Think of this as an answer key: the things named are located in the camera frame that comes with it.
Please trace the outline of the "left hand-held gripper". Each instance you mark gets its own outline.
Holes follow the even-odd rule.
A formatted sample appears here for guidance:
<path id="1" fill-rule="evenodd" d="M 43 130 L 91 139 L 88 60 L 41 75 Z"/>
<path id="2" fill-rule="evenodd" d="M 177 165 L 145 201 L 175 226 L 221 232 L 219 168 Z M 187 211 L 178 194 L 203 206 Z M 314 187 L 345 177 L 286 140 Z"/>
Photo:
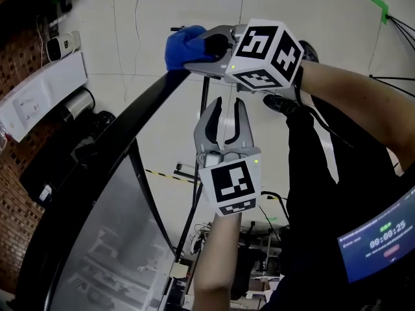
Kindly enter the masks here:
<path id="1" fill-rule="evenodd" d="M 234 104 L 235 134 L 219 151 L 217 131 L 222 97 L 216 98 L 201 114 L 194 130 L 198 175 L 208 202 L 218 216 L 231 216 L 254 209 L 261 195 L 261 150 L 254 139 L 246 106 L 240 98 Z"/>

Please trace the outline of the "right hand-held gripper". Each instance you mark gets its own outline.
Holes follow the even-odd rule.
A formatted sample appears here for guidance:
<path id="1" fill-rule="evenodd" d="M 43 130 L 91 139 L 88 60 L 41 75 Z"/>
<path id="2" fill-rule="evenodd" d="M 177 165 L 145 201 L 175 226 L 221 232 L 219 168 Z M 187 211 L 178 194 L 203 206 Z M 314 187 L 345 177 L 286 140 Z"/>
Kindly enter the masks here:
<path id="1" fill-rule="evenodd" d="M 199 35 L 208 56 L 224 56 L 233 49 L 233 27 L 219 25 Z M 251 19 L 231 57 L 187 62 L 191 73 L 237 82 L 251 91 L 288 89 L 294 81 L 303 48 L 286 24 Z"/>

